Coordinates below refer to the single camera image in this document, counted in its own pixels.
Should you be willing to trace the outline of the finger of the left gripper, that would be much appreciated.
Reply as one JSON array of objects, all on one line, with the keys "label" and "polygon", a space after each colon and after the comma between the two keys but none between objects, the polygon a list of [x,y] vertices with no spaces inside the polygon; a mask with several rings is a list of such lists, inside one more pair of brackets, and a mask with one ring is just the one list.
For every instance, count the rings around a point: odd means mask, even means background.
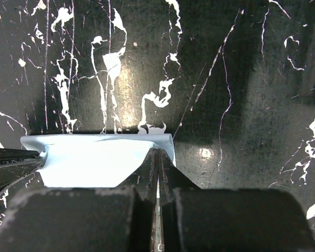
[{"label": "finger of the left gripper", "polygon": [[0,148],[0,193],[15,180],[43,166],[37,151]]}]

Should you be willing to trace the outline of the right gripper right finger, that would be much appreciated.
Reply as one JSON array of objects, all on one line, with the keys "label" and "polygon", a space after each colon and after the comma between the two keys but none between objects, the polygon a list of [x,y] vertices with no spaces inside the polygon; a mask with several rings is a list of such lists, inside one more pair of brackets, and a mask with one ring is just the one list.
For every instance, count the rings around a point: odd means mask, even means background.
[{"label": "right gripper right finger", "polygon": [[315,251],[295,198],[280,190],[201,189],[157,152],[165,251]]}]

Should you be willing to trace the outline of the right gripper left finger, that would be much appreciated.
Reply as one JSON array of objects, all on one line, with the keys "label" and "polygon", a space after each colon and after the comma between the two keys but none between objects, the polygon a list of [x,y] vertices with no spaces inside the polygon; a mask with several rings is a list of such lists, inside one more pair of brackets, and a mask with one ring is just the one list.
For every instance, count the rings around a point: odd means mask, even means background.
[{"label": "right gripper left finger", "polygon": [[16,194],[0,251],[150,251],[158,152],[115,188],[35,188]]}]

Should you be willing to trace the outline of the light blue cleaning cloth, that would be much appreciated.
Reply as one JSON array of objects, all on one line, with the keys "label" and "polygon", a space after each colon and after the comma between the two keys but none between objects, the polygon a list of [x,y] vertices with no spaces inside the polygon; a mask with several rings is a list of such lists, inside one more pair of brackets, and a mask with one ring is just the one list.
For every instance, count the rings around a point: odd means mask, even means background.
[{"label": "light blue cleaning cloth", "polygon": [[171,134],[51,134],[20,139],[40,154],[38,170],[46,187],[116,187],[144,161],[150,149],[163,149],[172,162]]}]

